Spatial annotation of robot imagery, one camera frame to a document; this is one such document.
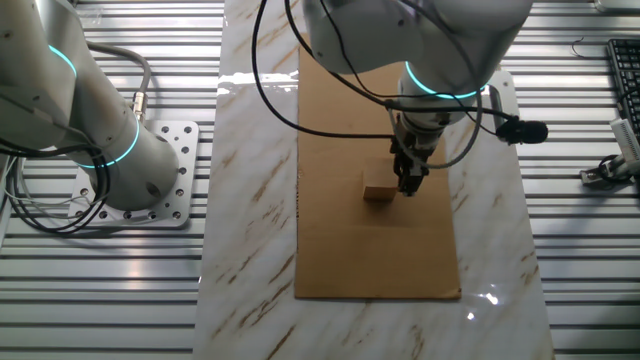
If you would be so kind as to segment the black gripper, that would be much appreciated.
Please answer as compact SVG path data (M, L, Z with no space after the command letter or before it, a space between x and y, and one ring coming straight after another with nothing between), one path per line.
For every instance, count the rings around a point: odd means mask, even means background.
M398 190L404 196L414 196L423 179L433 167L428 167L440 138L439 130L410 132L405 128L394 131L390 152L393 154L393 171L399 177Z

